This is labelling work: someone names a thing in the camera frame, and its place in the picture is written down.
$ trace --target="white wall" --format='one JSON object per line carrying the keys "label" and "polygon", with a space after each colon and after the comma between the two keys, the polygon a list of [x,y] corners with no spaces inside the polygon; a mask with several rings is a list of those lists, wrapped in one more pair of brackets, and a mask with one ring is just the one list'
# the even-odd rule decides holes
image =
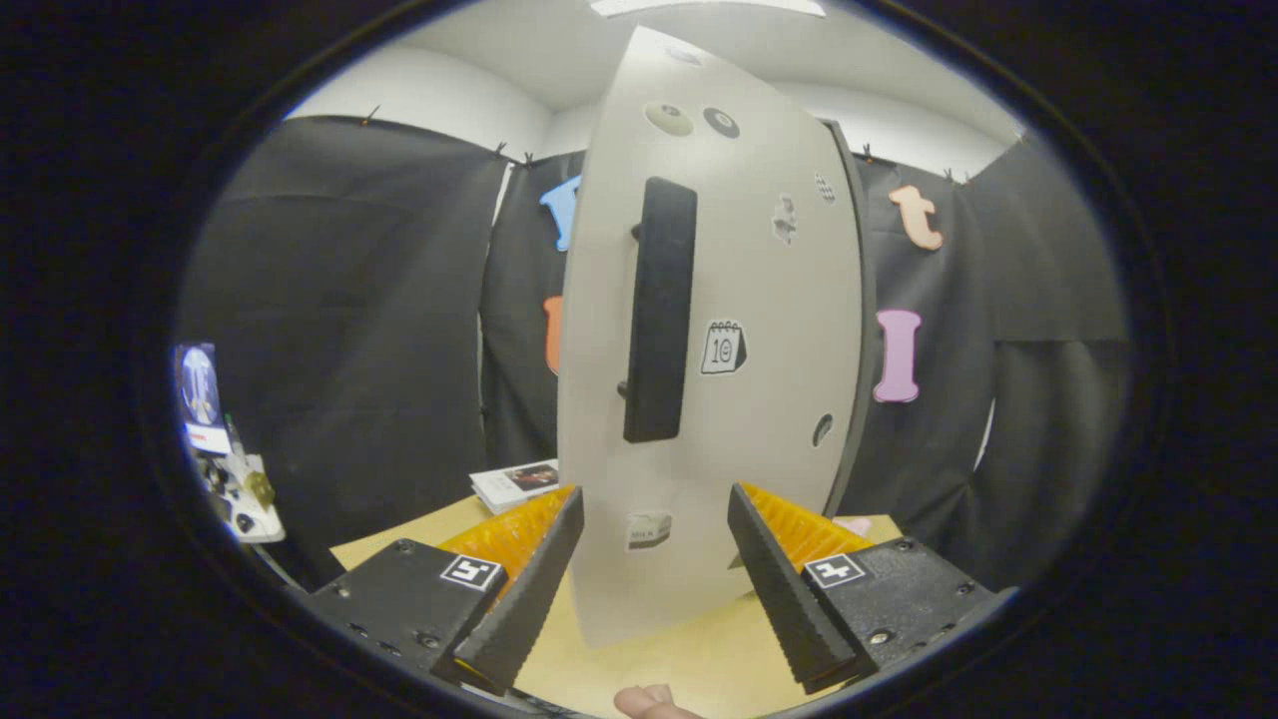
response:
{"label": "white wall", "polygon": [[523,161],[538,152],[551,111],[505,79],[419,47],[383,47],[298,105],[290,117],[366,116],[417,125]]}
{"label": "white wall", "polygon": [[[948,167],[960,181],[964,172],[975,176],[1008,147],[960,120],[882,95],[819,84],[774,83],[774,87],[813,115],[838,121],[854,152],[869,142],[877,157],[938,175]],[[594,103],[556,112],[537,156],[585,149],[597,114]]]}
{"label": "white wall", "polygon": [[[1008,143],[960,120],[882,95],[820,84],[774,83],[809,112],[837,120],[855,152],[870,143],[877,157],[955,178],[976,175]],[[385,47],[350,66],[289,114],[364,116],[423,126],[523,160],[585,149],[596,103],[560,112],[510,82],[469,63],[419,47]]]}
{"label": "white wall", "polygon": [[546,137],[542,139],[537,156],[553,157],[555,155],[585,149],[585,146],[590,143],[590,133],[594,132],[594,120],[598,114],[599,106],[594,102],[556,112],[546,129]]}

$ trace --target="calendar sticker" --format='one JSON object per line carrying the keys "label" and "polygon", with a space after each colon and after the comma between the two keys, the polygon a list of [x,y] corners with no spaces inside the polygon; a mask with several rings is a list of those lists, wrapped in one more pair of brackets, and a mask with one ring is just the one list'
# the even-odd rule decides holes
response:
{"label": "calendar sticker", "polygon": [[732,319],[711,322],[702,355],[703,375],[731,375],[745,364],[745,329]]}

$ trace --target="foam letter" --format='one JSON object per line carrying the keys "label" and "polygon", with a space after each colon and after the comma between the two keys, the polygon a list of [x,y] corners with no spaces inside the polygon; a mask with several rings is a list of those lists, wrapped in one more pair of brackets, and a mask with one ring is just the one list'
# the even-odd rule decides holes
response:
{"label": "foam letter", "polygon": [[914,329],[923,319],[909,309],[883,309],[878,313],[883,327],[883,382],[874,388],[879,402],[914,402],[919,386],[914,384]]}

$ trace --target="wooden table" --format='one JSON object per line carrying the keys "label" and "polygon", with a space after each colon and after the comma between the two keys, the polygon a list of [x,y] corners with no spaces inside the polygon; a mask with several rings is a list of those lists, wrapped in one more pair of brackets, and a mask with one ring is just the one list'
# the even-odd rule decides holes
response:
{"label": "wooden table", "polygon": [[[331,552],[351,570],[396,539],[438,545],[491,516],[472,497]],[[887,516],[865,520],[869,529],[863,534],[875,544],[901,536]],[[584,714],[620,718],[612,706],[619,690],[657,683],[670,685],[680,706],[713,719],[771,714],[837,688],[808,696],[794,682],[754,593],[657,635],[589,650],[576,623],[573,582],[565,575],[515,686]]]}

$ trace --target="ceiling light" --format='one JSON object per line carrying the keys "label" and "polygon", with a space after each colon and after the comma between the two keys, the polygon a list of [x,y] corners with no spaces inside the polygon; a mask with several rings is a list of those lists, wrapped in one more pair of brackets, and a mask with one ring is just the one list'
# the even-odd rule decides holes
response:
{"label": "ceiling light", "polygon": [[596,0],[590,8],[606,18],[634,13],[636,10],[651,10],[653,8],[668,8],[672,5],[758,5],[760,8],[774,8],[777,10],[790,10],[804,13],[818,18],[826,17],[826,10],[810,0]]}

